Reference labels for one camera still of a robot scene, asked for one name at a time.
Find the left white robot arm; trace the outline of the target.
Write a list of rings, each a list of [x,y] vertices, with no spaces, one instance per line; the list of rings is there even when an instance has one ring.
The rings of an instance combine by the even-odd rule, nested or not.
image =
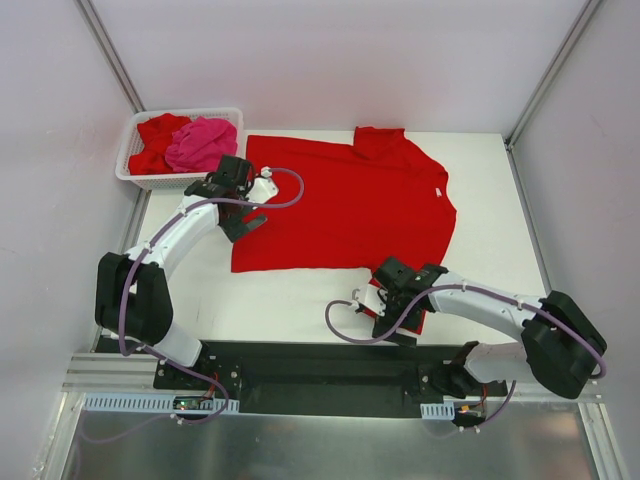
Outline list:
[[[265,222],[246,218],[279,192],[272,171],[255,171],[233,156],[189,184],[168,220],[145,241],[123,253],[108,252],[97,267],[95,323],[115,335],[123,355],[149,350],[177,366],[177,377],[192,389],[205,386],[212,366],[204,342],[174,318],[169,279],[191,249],[220,230],[234,242]]]

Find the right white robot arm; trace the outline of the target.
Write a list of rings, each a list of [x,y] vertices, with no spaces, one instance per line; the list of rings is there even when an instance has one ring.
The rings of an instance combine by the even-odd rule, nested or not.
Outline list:
[[[440,265],[414,270],[394,257],[355,291],[359,306],[375,317],[372,336],[413,347],[407,331],[425,313],[453,315],[496,330],[509,342],[465,343],[447,363],[432,368],[431,387],[463,399],[492,382],[537,382],[551,393],[577,398],[606,373],[607,343],[568,295],[519,295],[472,282]]]

